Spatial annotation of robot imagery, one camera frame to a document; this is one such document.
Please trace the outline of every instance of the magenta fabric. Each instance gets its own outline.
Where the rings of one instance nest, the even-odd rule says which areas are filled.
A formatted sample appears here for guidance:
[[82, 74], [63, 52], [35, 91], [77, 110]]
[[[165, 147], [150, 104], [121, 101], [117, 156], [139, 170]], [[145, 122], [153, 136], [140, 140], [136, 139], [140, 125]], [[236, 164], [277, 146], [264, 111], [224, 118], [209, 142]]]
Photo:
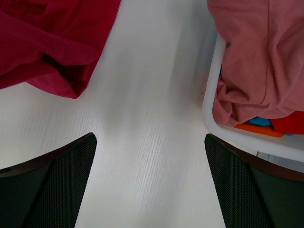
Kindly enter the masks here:
[[77, 98], [87, 87], [120, 0], [0, 1], [0, 89], [28, 82]]

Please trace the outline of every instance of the clothing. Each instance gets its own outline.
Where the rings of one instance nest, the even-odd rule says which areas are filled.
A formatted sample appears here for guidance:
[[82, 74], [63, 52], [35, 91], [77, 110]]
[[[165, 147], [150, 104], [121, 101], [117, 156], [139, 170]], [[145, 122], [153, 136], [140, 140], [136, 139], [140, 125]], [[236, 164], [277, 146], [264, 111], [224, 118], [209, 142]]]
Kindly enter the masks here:
[[227, 46], [213, 116], [235, 126], [304, 111], [301, 0], [208, 0]]
[[270, 120], [277, 132], [304, 134], [304, 112], [294, 112], [287, 117]]
[[261, 117], [255, 117], [251, 120], [248, 120], [249, 123], [262, 126], [262, 127], [272, 127], [271, 122], [269, 119], [264, 119]]
[[258, 133], [258, 134], [264, 134], [264, 135], [273, 136], [273, 137], [284, 136], [283, 133], [276, 132], [271, 127], [261, 127], [261, 126], [256, 126], [256, 125], [248, 124], [248, 123], [237, 124], [234, 127], [241, 129], [241, 130]]
[[120, 0], [0, 2], [0, 89], [28, 82], [77, 98], [87, 87]]

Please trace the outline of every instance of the white table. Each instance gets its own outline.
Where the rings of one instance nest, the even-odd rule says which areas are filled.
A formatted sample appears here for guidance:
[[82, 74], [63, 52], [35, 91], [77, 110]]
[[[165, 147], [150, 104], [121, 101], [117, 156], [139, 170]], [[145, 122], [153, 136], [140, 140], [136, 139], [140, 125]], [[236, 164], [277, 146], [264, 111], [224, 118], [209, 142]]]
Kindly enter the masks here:
[[205, 1], [123, 0], [79, 99], [0, 91], [0, 168], [94, 132], [77, 228], [225, 227], [200, 111], [215, 38]]

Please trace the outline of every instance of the pink t-shirt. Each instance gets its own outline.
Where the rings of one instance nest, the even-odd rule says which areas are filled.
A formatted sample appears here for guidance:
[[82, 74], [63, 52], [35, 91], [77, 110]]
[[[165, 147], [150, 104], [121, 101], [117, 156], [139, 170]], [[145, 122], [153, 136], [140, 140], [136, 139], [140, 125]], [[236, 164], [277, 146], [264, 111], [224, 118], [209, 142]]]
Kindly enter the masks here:
[[301, 0], [208, 0], [227, 42], [213, 116], [234, 126], [304, 111]]

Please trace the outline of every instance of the white plastic basket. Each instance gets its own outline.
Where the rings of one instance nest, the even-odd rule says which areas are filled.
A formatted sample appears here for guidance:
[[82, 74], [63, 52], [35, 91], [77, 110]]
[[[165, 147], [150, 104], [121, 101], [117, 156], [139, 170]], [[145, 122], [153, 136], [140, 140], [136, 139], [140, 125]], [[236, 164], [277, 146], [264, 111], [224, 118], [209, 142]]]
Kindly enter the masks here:
[[225, 141], [232, 141], [237, 146], [247, 147], [255, 151], [304, 162], [304, 135], [275, 138], [242, 131], [232, 127], [221, 126], [215, 123], [212, 115], [212, 107], [225, 46], [225, 41], [218, 35], [202, 107], [203, 119], [207, 129], [217, 137]]

